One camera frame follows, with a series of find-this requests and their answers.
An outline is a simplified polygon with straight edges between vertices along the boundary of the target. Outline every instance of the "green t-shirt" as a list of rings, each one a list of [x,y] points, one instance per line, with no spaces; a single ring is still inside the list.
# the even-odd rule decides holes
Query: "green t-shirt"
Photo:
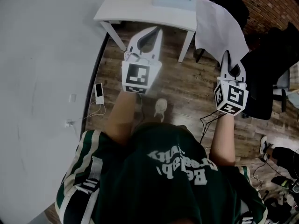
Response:
[[[61,206],[72,187],[88,178],[92,156],[103,163],[91,216],[95,224],[167,224],[183,218],[199,224],[235,224],[241,219],[242,201],[255,223],[265,222],[267,209],[249,182],[248,169],[217,167],[191,133],[165,124],[141,126],[127,147],[104,133],[85,132],[58,191],[60,217],[65,210],[67,216],[84,213],[78,201],[73,200],[71,208]]]

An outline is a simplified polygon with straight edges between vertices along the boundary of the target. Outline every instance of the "white cloth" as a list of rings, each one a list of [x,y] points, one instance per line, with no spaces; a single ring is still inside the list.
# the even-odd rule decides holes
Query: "white cloth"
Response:
[[[196,21],[196,49],[205,49],[219,63],[227,50],[232,67],[249,52],[238,22],[225,8],[209,0],[197,0]]]

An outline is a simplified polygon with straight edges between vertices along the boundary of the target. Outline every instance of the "person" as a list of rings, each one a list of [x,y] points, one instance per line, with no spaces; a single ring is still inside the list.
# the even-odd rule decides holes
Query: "person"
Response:
[[[121,91],[104,130],[84,132],[58,190],[61,223],[265,222],[249,170],[235,167],[233,116],[217,120],[208,159],[185,126],[143,123],[131,132],[136,97]]]
[[[288,170],[290,176],[298,179],[299,154],[285,147],[272,148],[273,144],[267,142],[267,136],[262,137],[260,143],[260,154],[267,161],[272,160],[277,166]]]

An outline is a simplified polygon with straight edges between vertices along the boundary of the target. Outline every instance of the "white phone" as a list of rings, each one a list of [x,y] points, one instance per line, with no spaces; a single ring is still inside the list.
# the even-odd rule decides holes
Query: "white phone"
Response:
[[[104,92],[102,83],[98,83],[94,85],[94,93],[95,93],[95,103],[97,105],[104,104]]]

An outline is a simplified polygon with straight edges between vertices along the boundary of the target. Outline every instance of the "white sneaker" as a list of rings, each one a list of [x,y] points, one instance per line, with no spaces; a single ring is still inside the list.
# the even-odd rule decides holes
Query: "white sneaker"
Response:
[[[164,112],[167,109],[167,100],[166,99],[159,99],[156,102],[156,107],[155,107],[155,115],[154,117],[156,117],[157,114],[161,114],[162,118],[161,118],[161,122],[163,122],[164,120]]]
[[[262,137],[260,142],[260,154],[265,154],[270,144],[267,143],[267,136]]]
[[[263,159],[267,161],[269,159],[269,154],[264,154]]]

